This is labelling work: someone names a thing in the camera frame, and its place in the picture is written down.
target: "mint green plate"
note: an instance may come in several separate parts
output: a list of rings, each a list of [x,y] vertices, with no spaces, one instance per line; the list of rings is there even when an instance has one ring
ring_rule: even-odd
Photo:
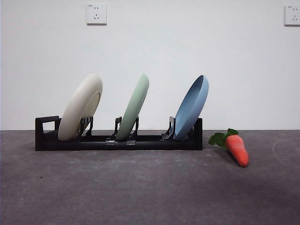
[[[138,81],[135,91],[133,92],[131,99],[128,103],[120,128],[118,130],[116,141],[123,141],[129,137],[133,126],[135,125],[135,119],[139,115],[144,100],[146,98],[149,88],[149,79],[143,74]]]

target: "carrot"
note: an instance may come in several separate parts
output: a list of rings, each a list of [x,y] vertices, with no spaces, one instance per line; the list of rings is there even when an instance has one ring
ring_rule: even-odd
[[[229,150],[241,167],[246,167],[249,162],[249,155],[245,149],[243,139],[237,135],[234,129],[228,129],[227,134],[215,133],[210,137],[208,143],[218,145]]]

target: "electrical outlet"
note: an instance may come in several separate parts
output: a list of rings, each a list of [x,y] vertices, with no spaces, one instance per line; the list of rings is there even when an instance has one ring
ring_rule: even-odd
[[[285,25],[300,26],[300,5],[285,7]]]
[[[106,4],[88,4],[86,22],[87,24],[107,24]]]

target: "green leaf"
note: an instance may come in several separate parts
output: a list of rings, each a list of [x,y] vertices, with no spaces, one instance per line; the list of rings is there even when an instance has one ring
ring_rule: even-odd
[[[208,144],[211,144],[211,145],[215,145],[216,144],[216,140],[215,140],[215,136],[211,136],[210,139],[208,140]]]
[[[238,135],[239,132],[236,131],[236,130],[234,130],[234,129],[229,128],[229,129],[227,130],[227,134],[228,134],[228,136],[230,136],[230,135]]]
[[[223,134],[223,133],[215,133],[215,139],[216,140],[223,140],[223,141],[225,141],[225,134]]]
[[[225,142],[223,140],[216,140],[217,146],[225,147]]]

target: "white plate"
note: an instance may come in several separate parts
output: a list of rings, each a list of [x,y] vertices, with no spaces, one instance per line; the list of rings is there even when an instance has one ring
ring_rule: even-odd
[[[71,140],[79,135],[81,118],[94,115],[101,95],[100,77],[97,74],[88,75],[73,93],[61,118],[58,130],[60,141]]]
[[[122,141],[128,138],[128,136],[130,135],[130,132],[135,125],[135,119],[139,115],[139,112],[146,98],[148,88],[149,79],[145,74],[143,74],[138,81],[135,87],[135,91],[133,92],[128,103],[116,136],[116,141]]]

